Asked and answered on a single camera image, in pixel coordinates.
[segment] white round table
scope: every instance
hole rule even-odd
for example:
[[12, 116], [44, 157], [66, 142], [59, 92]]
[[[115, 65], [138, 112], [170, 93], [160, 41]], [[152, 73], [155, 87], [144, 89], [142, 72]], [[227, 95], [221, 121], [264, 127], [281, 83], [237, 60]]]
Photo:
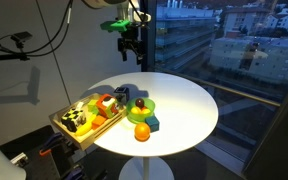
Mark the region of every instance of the white round table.
[[128, 87], [130, 97], [148, 97], [155, 104], [159, 131], [145, 142], [134, 137], [135, 124], [125, 117], [95, 141], [109, 151], [134, 156], [123, 167], [120, 179], [174, 179], [169, 166], [159, 156], [189, 149], [213, 131], [218, 108], [212, 96], [199, 85], [174, 75], [136, 72], [105, 79], [89, 91], [113, 94]]

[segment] window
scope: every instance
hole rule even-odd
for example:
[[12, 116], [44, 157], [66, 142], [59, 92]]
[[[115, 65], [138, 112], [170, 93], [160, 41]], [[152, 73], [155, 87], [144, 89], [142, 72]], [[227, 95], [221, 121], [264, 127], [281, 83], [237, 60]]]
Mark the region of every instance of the window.
[[[165, 13], [163, 8], [167, 0], [158, 0], [157, 3], [156, 11]], [[288, 92], [288, 37], [271, 38], [261, 35], [260, 38], [255, 38], [252, 36], [255, 34], [252, 30], [257, 29], [255, 25], [248, 28], [247, 36], [234, 36], [234, 31], [226, 27], [229, 26], [229, 18], [233, 17], [230, 13], [234, 13], [234, 8], [226, 9], [225, 5], [228, 4], [224, 1], [222, 4], [222, 7], [212, 6], [224, 9], [226, 24], [221, 21], [219, 27], [223, 27], [222, 29], [214, 30], [216, 20], [212, 12], [215, 9], [203, 9], [202, 2], [195, 9], [188, 9], [183, 1], [183, 8], [187, 8], [185, 11], [172, 9], [169, 13], [179, 15], [181, 11], [186, 13], [185, 16], [157, 19], [157, 22], [166, 24], [172, 21], [184, 23], [192, 19], [192, 13], [194, 18], [203, 19], [203, 23], [198, 27], [173, 27], [173, 30], [180, 32], [174, 36], [152, 36], [155, 38], [153, 43], [160, 38], [163, 38], [163, 42], [170, 42], [172, 39], [177, 39], [177, 42], [187, 38], [191, 40], [176, 43], [173, 48], [164, 52], [154, 49], [154, 56], [150, 60], [155, 71], [183, 76], [208, 89], [218, 104], [220, 115], [216, 129], [206, 141], [247, 163], [256, 143], [268, 130]], [[269, 12], [261, 12], [261, 16], [266, 17]], [[247, 13], [245, 16], [237, 13], [236, 16], [239, 22], [248, 21], [250, 17]], [[163, 64], [154, 63], [157, 62], [154, 57], [158, 56], [170, 58], [163, 59]]]

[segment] building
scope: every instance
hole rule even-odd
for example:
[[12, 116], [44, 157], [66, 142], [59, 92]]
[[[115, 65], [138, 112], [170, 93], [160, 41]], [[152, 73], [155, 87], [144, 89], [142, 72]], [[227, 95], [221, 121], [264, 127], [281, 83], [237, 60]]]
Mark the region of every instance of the building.
[[266, 19], [265, 28], [285, 28], [288, 32], [288, 9], [284, 8], [278, 14], [270, 14]]
[[288, 82], [288, 38], [220, 38], [210, 64], [270, 83]]
[[234, 29], [242, 28], [246, 28], [247, 35], [261, 31], [269, 13], [268, 9], [262, 7], [230, 8], [226, 11], [224, 35]]
[[177, 69], [214, 39], [213, 10], [157, 7], [155, 62]]

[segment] wooden tray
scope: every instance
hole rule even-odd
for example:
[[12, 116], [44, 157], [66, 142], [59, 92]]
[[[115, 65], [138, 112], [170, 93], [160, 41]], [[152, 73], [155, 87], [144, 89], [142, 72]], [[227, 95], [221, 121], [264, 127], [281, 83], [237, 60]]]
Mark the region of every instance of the wooden tray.
[[126, 108], [123, 107], [122, 110], [119, 110], [119, 113], [116, 114], [113, 118], [107, 119], [104, 124], [102, 124], [100, 127], [98, 127], [96, 130], [90, 130], [83, 136], [76, 136], [74, 132], [69, 131], [65, 125], [61, 123], [61, 117], [67, 113], [70, 109], [76, 108], [77, 104], [79, 102], [83, 102], [83, 110], [85, 112], [85, 116], [88, 117], [91, 115], [91, 112], [88, 112], [87, 104], [91, 100], [98, 100], [101, 97], [100, 94], [92, 94], [84, 99], [79, 100], [78, 102], [74, 103], [71, 106], [68, 106], [66, 108], [63, 108], [59, 110], [58, 112], [52, 114], [49, 116], [51, 123], [61, 132], [63, 135], [72, 141], [78, 148], [81, 150], [85, 150], [90, 145], [94, 143], [96, 139], [98, 139], [102, 134], [104, 134], [107, 130], [109, 130], [113, 125], [115, 125], [117, 122], [122, 120], [126, 116]]

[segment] table pedestal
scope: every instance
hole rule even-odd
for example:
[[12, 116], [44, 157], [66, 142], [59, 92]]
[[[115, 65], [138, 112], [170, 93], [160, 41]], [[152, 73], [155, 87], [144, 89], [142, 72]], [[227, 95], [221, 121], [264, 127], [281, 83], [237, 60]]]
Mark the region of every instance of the table pedestal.
[[174, 180], [171, 168], [158, 157], [134, 157], [120, 172], [120, 180]]

